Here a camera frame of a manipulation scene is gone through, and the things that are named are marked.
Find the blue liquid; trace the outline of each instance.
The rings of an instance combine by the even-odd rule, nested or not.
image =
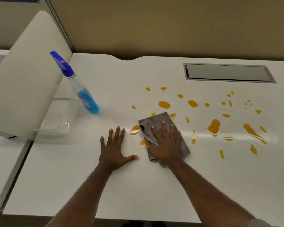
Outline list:
[[[86,88],[78,92],[78,97],[82,101],[86,110],[88,110],[90,113],[97,114],[99,112],[98,105]]]

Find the finger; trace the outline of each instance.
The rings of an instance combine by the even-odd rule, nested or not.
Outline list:
[[[131,155],[131,156],[128,156],[124,159],[124,164],[125,165],[126,163],[130,162],[130,161],[133,161],[133,160],[136,160],[138,159],[139,157],[137,155]]]
[[[179,131],[179,133],[178,133],[178,138],[177,138],[177,144],[180,144],[181,137],[182,137],[182,134],[181,134],[181,132]]]
[[[100,137],[100,143],[101,143],[101,149],[105,148],[103,136]]]
[[[110,129],[110,130],[109,130],[109,133],[108,133],[108,140],[107,140],[106,145],[111,144],[111,141],[112,141],[112,140],[113,140],[113,129]]]
[[[123,139],[124,139],[124,134],[125,134],[125,129],[123,128],[121,131],[120,137],[118,138],[117,145],[121,146]]]
[[[144,147],[147,149],[149,153],[151,153],[154,157],[156,157],[157,152],[151,145],[145,145]]]
[[[157,131],[157,129],[156,129],[154,126],[152,126],[151,128],[152,128],[153,133],[155,134],[157,140],[162,139],[162,136],[161,136],[160,133]]]
[[[120,127],[117,126],[116,132],[115,132],[115,136],[113,138],[113,141],[111,142],[112,144],[116,144],[119,138],[119,133],[120,133]]]
[[[170,125],[170,139],[173,140],[173,141],[176,141],[175,140],[175,130],[174,130],[173,124]]]
[[[164,121],[162,121],[162,131],[163,131],[163,136],[165,139],[169,138],[169,135],[168,135],[168,132],[167,132],[167,129],[166,129],[166,124]]]

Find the blue spray nozzle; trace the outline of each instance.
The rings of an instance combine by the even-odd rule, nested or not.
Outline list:
[[[50,54],[57,63],[57,65],[59,66],[59,68],[61,69],[65,77],[69,78],[75,74],[71,66],[62,57],[60,57],[56,51],[52,51],[50,52]]]

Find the microfiber towel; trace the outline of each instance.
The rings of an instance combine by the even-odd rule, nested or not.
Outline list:
[[[154,126],[155,129],[157,129],[157,131],[160,133],[160,135],[162,135],[163,137],[163,131],[162,131],[162,125],[161,122],[164,121],[166,124],[166,128],[168,131],[168,134],[170,134],[170,125],[173,124],[174,125],[174,130],[175,130],[175,137],[177,137],[178,134],[178,129],[176,127],[176,125],[172,122],[171,118],[169,117],[169,115],[167,114],[167,112],[158,114],[156,116],[152,116],[152,117],[148,117],[146,119],[142,119],[142,120],[138,120],[139,125],[140,125],[140,130],[144,135],[145,138],[145,142],[147,145],[151,145],[155,150],[158,150],[159,147],[159,142],[156,139],[155,134],[153,133],[151,127]],[[182,153],[182,158],[185,158],[187,155],[190,154],[190,150],[188,148],[188,146],[186,145],[183,137],[181,137],[181,144],[180,144],[180,148],[181,148],[181,153]],[[151,161],[156,161],[157,159],[148,152],[148,158]]]

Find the orange liquid spill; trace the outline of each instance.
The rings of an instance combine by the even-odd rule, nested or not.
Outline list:
[[[265,141],[265,139],[263,139],[260,135],[258,135],[248,123],[244,123],[243,127],[245,128],[245,130],[247,131],[247,133],[251,134],[253,137],[260,139],[262,143],[267,144],[267,142]]]
[[[222,114],[222,116],[225,117],[225,118],[230,118],[229,114]]]
[[[145,139],[142,139],[139,145],[146,145]]]
[[[234,138],[233,138],[233,137],[225,137],[224,139],[225,139],[226,141],[233,141]]]
[[[223,150],[220,150],[220,156],[222,159],[224,159],[224,153],[223,153]]]
[[[267,133],[267,131],[265,130],[264,127],[260,126],[260,129],[261,129],[264,133]]]
[[[165,109],[170,108],[170,104],[167,103],[166,101],[159,101],[158,105],[162,108],[165,108]]]
[[[133,126],[133,128],[131,129],[129,134],[130,135],[136,135],[139,131],[140,131],[140,126],[139,125],[135,125],[135,126]]]
[[[198,106],[198,104],[195,102],[195,101],[193,101],[193,100],[189,100],[189,101],[187,101],[188,102],[188,104],[191,106],[191,107],[197,107]]]
[[[255,154],[255,155],[258,155],[258,151],[257,149],[253,146],[253,145],[250,145],[250,151]]]
[[[220,121],[217,119],[213,119],[207,130],[212,133],[213,136],[217,136],[220,129]]]

